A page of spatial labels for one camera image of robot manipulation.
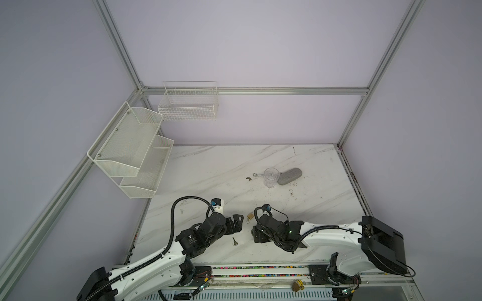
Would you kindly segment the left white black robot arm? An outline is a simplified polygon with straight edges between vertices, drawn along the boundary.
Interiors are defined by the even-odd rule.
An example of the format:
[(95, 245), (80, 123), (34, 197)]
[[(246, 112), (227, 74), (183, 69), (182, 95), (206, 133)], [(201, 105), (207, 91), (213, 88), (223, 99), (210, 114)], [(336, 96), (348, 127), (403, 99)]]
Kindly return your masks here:
[(214, 212), (203, 223), (183, 230), (169, 248), (108, 272), (91, 273), (77, 300), (139, 300), (171, 286), (184, 286), (200, 273), (192, 260), (225, 235), (242, 231), (244, 217)]

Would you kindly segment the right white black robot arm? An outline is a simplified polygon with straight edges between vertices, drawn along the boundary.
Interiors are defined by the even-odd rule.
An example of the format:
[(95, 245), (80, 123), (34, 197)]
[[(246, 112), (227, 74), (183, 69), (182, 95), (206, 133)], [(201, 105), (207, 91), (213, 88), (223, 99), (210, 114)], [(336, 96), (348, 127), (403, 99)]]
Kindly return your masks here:
[(263, 214), (256, 218), (251, 234), (255, 243), (272, 242), (288, 253), (330, 247), (333, 253), (329, 269), (347, 277), (374, 268), (409, 276), (403, 234), (372, 216), (363, 216), (360, 222), (351, 224), (322, 225), (307, 221), (281, 222)]

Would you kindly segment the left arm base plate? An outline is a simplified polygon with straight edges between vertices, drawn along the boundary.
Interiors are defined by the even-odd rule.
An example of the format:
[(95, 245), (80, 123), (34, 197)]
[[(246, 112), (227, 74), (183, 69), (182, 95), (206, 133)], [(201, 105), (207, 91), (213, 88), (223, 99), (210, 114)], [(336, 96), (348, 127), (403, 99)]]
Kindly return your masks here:
[(200, 266), (191, 270), (184, 269), (181, 271), (181, 279), (177, 283), (178, 287), (198, 287), (204, 283), (206, 278), (212, 276), (212, 267)]

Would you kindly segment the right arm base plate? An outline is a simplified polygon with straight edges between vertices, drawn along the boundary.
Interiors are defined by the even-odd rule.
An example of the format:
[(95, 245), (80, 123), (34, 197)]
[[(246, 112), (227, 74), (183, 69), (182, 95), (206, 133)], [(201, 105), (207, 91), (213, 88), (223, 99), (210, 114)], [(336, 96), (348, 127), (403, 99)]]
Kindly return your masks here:
[(337, 270), (330, 270), (329, 265), (309, 265), (310, 280), (313, 285), (359, 285), (361, 278), (359, 275), (347, 276)]

